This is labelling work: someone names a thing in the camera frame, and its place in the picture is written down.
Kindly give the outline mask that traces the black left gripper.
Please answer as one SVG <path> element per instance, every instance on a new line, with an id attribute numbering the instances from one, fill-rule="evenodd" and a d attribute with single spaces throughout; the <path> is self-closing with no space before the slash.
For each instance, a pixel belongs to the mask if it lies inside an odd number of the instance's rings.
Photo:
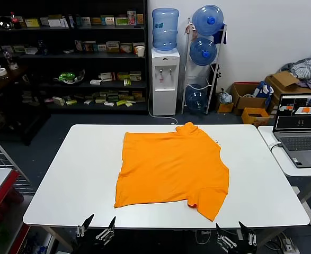
<path id="1" fill-rule="evenodd" d="M 77 237 L 75 243 L 75 253 L 100 253 L 106 247 L 109 246 L 109 242 L 112 241 L 114 237 L 114 228 L 116 217 L 112 219 L 109 226 L 103 230 L 99 235 L 87 235 L 87 231 L 91 221 L 94 218 L 94 214 L 86 218 L 82 225 L 77 226 Z"/>

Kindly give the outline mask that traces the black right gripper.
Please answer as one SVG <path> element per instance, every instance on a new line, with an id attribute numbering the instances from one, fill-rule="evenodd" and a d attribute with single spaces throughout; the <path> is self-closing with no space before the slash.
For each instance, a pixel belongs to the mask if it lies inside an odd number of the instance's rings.
<path id="1" fill-rule="evenodd" d="M 237 242 L 234 241 L 233 236 L 235 233 L 221 229 L 220 226 L 216 223 L 216 234 L 217 234 L 217 243 L 224 251 L 224 253 L 231 254 L 246 254 L 246 253 L 256 253 L 257 251 L 257 242 L 256 242 L 256 233 L 245 226 L 241 221 L 238 222 L 241 227 L 241 234 L 243 240 Z"/>

